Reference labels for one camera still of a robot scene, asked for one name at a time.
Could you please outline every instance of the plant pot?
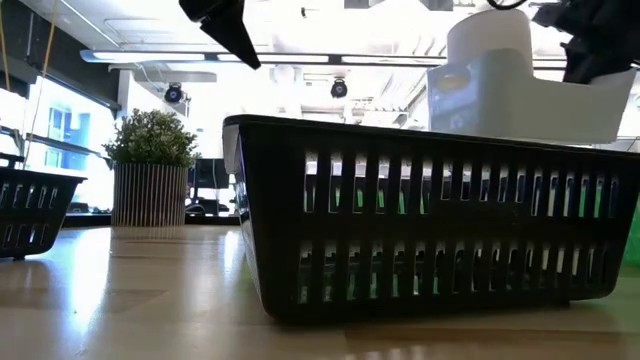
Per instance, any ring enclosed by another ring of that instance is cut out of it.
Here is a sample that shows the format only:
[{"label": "plant pot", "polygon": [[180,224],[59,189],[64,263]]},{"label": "plant pot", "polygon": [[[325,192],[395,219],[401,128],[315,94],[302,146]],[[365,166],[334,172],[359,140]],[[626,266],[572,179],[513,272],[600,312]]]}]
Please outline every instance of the plant pot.
[{"label": "plant pot", "polygon": [[112,224],[184,225],[186,167],[116,164]]}]

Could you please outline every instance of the security camera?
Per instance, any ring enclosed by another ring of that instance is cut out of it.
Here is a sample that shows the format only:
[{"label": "security camera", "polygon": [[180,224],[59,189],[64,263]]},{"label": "security camera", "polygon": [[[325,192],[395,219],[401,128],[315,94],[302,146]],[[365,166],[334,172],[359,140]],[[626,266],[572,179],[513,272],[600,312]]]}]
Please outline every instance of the security camera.
[{"label": "security camera", "polygon": [[179,104],[186,97],[184,91],[182,91],[181,83],[169,84],[169,89],[164,93],[164,100],[169,104]]},{"label": "security camera", "polygon": [[344,79],[336,79],[331,86],[331,96],[336,99],[347,96],[347,84],[344,83]]}]

